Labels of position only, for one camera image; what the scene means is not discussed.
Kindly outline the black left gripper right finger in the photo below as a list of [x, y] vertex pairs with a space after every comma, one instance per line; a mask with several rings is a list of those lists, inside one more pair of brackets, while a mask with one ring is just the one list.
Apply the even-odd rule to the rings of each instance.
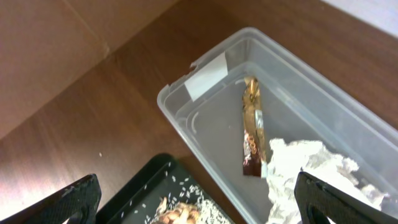
[[307, 172], [294, 188], [302, 223], [397, 224], [397, 219], [360, 202]]

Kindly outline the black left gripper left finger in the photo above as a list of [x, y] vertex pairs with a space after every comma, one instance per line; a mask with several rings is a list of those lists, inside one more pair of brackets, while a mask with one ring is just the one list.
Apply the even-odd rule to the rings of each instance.
[[96, 174], [88, 174], [1, 223], [94, 223], [101, 200]]

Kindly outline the white tissue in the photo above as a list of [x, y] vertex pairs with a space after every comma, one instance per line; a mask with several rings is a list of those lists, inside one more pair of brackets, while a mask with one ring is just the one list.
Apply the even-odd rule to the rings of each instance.
[[273, 155], [267, 164], [268, 198], [273, 204], [268, 223], [299, 223], [301, 216], [294, 196], [299, 172], [307, 172], [331, 184], [376, 210], [386, 193], [372, 184], [363, 187], [353, 175], [359, 165], [349, 157], [330, 152], [321, 141], [299, 140], [286, 143], [283, 139], [269, 141]]

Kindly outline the gold brown snack wrapper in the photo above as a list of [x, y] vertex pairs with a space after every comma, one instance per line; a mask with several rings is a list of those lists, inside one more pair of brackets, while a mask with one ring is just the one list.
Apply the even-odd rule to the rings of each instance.
[[266, 137], [261, 105], [261, 91], [255, 77], [245, 77], [243, 96], [243, 174], [267, 177]]

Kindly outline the food scraps and rice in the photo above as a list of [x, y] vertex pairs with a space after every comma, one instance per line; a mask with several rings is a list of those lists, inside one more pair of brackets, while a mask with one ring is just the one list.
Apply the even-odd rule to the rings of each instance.
[[118, 223], [232, 223], [178, 163], [162, 165], [116, 216]]

